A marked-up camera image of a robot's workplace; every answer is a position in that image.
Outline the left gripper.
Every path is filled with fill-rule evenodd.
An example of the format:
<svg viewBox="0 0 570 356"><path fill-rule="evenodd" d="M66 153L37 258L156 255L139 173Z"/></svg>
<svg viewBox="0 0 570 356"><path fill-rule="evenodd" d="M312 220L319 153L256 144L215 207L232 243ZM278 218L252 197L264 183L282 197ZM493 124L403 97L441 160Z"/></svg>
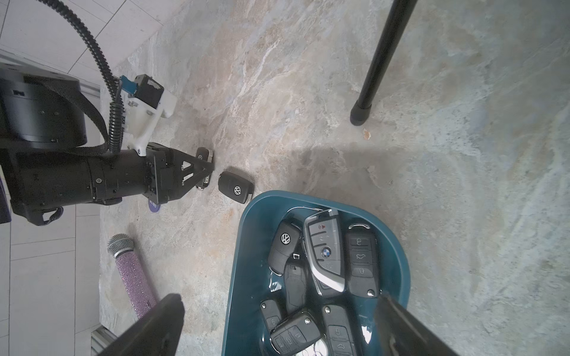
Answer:
<svg viewBox="0 0 570 356"><path fill-rule="evenodd" d="M146 148L145 164L148 183L145 196L155 205L163 205L184 197L207 173L202 169L207 162L182 151L150 142Z"/></svg>

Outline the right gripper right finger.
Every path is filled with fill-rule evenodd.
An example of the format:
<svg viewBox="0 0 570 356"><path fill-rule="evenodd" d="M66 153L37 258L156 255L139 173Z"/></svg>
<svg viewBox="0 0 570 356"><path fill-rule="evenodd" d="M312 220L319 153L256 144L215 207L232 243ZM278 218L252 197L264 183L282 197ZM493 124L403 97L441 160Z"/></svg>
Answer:
<svg viewBox="0 0 570 356"><path fill-rule="evenodd" d="M388 294L378 297L374 320L383 355L458 356Z"/></svg>

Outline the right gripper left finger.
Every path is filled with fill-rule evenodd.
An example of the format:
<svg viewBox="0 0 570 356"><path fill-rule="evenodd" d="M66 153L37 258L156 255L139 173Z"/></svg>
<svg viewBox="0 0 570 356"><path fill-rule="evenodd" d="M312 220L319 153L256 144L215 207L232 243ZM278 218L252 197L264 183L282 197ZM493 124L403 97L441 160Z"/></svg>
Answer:
<svg viewBox="0 0 570 356"><path fill-rule="evenodd" d="M99 355L175 355L184 315L181 295L168 294Z"/></svg>

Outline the black key fob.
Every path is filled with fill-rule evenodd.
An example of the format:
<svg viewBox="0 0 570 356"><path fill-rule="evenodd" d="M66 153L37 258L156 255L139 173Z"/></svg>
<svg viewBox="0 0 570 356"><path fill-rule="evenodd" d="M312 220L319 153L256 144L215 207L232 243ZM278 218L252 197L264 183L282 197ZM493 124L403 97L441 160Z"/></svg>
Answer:
<svg viewBox="0 0 570 356"><path fill-rule="evenodd" d="M254 184L237 174L223 171L218 178L218 190L231 200L245 204L253 194Z"/></svg>
<svg viewBox="0 0 570 356"><path fill-rule="evenodd" d="M357 356L347 310L339 305L327 304L322 307L322 317L330 355Z"/></svg>
<svg viewBox="0 0 570 356"><path fill-rule="evenodd" d="M365 223L354 223L348 227L346 243L348 291L360 298L377 298L379 262L373 230Z"/></svg>
<svg viewBox="0 0 570 356"><path fill-rule="evenodd" d="M323 336L319 323L307 310L282 321L270 334L270 342L279 355L295 355L315 344Z"/></svg>
<svg viewBox="0 0 570 356"><path fill-rule="evenodd" d="M273 273L282 276L286 262L292 257L300 240L300 228L289 221L282 220L278 225L267 258L268 266Z"/></svg>
<svg viewBox="0 0 570 356"><path fill-rule="evenodd" d="M262 301L260 310L268 332L272 332L284 318L281 304L275 299Z"/></svg>
<svg viewBox="0 0 570 356"><path fill-rule="evenodd" d="M307 300L307 272L300 260L290 260L284 272L287 314L294 314L302 309Z"/></svg>

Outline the white key fob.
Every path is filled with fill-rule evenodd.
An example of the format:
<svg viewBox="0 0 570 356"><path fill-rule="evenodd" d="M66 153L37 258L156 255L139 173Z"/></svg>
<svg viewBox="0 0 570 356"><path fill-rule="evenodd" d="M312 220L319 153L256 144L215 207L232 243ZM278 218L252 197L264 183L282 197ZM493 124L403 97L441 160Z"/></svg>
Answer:
<svg viewBox="0 0 570 356"><path fill-rule="evenodd" d="M324 339L316 341L313 345L297 352L295 356L328 356L329 350Z"/></svg>

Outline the silver BMW key fob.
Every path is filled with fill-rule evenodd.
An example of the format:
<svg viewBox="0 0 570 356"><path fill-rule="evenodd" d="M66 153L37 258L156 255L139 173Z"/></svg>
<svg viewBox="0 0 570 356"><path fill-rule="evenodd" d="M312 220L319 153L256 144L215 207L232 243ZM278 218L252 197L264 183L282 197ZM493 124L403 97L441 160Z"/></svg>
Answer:
<svg viewBox="0 0 570 356"><path fill-rule="evenodd" d="M318 295L334 298L343 293L346 287L344 247L336 209L317 212L305 219L304 251Z"/></svg>

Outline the black key fob bottom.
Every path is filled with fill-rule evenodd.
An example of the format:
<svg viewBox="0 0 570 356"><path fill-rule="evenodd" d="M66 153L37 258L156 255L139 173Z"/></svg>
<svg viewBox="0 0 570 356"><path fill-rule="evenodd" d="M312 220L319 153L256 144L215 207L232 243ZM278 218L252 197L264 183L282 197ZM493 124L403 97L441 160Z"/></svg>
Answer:
<svg viewBox="0 0 570 356"><path fill-rule="evenodd" d="M284 318L281 304L275 299L262 301L260 310L268 332L272 332Z"/></svg>

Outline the black VW key top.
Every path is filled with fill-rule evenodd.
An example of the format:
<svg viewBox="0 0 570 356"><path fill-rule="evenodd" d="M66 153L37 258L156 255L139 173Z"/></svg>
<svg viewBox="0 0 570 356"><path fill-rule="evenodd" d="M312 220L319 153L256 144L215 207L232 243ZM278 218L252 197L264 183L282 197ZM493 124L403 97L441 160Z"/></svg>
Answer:
<svg viewBox="0 0 570 356"><path fill-rule="evenodd" d="M199 147L197 149L197 158L207 162L206 166L202 166L202 169L207 173L203 176L203 179L196 184L196 188L203 191L207 188L212 179L212 173L214 171L214 151L209 150L204 147Z"/></svg>

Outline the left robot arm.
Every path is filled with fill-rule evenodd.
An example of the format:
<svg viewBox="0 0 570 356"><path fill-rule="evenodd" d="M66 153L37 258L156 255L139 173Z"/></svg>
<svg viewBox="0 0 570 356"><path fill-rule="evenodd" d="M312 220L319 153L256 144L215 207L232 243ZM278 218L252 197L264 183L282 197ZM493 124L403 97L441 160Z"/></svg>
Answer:
<svg viewBox="0 0 570 356"><path fill-rule="evenodd" d="M13 215L46 226L66 206L112 206L141 194L159 206L205 188L212 152L190 155L151 141L176 97L152 77L116 77L98 43L63 2L48 1L80 35L111 96L104 117L77 79L40 68L1 65L1 221Z"/></svg>

